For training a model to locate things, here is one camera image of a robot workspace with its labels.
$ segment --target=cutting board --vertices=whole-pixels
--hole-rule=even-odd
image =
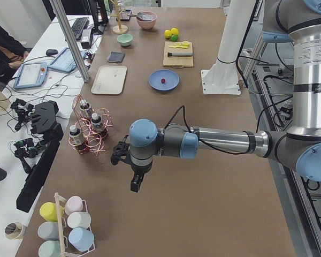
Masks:
[[[193,43],[189,42],[189,48],[171,48],[168,47],[169,45],[173,45],[174,42],[172,41],[165,41],[164,44],[164,56],[163,56],[163,66],[165,67],[194,67],[194,56],[188,57],[168,57],[167,53],[171,52],[179,52],[179,53],[187,53],[193,52]]]

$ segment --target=monitor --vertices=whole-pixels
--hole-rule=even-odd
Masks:
[[[55,14],[52,9],[50,0],[42,0],[43,4],[48,12],[51,20],[54,19]],[[93,32],[95,34],[102,34],[103,29],[100,28],[100,22],[98,20],[98,8],[100,7],[100,13],[102,17],[103,25],[108,23],[108,16],[104,0],[61,0],[65,13],[67,15],[91,15],[94,21]]]
[[[101,26],[98,20],[98,6],[100,7],[101,15],[103,14],[103,26],[108,23],[108,16],[106,12],[106,7],[104,0],[87,0],[90,14],[94,21],[94,27],[91,29],[93,35],[101,35],[103,34],[104,28]]]

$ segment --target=small bottle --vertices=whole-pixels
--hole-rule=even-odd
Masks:
[[[88,103],[86,100],[82,99],[80,101],[80,109],[81,109],[81,113],[84,116],[84,118],[86,118],[86,119],[91,118],[91,115],[93,114],[93,109],[92,109],[90,103]]]
[[[87,148],[83,132],[75,125],[70,126],[69,137],[72,139],[72,143],[75,145],[77,151],[83,151]]]
[[[96,112],[91,115],[91,125],[96,133],[99,133],[102,138],[105,138],[108,134],[107,128],[103,125],[102,118]]]

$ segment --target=brown table surface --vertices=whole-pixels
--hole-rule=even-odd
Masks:
[[[145,9],[135,9],[134,13]],[[86,256],[295,256],[276,186],[266,159],[199,150],[194,160],[155,157],[139,193],[129,190],[133,176],[123,163],[112,166],[112,148],[139,118],[163,127],[182,104],[190,125],[254,131],[256,118],[248,92],[240,96],[203,95],[200,71],[215,63],[225,17],[221,9],[151,8],[158,14],[150,31],[135,18],[124,22],[133,43],[122,48],[111,18],[81,95],[94,109],[108,108],[114,127],[108,153],[79,155],[65,135],[16,256],[37,256],[43,240],[40,206],[79,195],[87,200],[96,249]],[[165,29],[177,27],[180,40],[193,42],[194,68],[173,69],[180,84],[160,93],[148,76],[162,69]],[[126,53],[122,64],[108,64],[110,51]],[[91,84],[101,65],[128,68],[120,95],[93,95]],[[181,115],[175,120],[183,124]]]

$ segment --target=beige tray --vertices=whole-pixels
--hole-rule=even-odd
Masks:
[[[123,91],[127,67],[103,65],[98,68],[91,92],[98,95],[118,95]]]

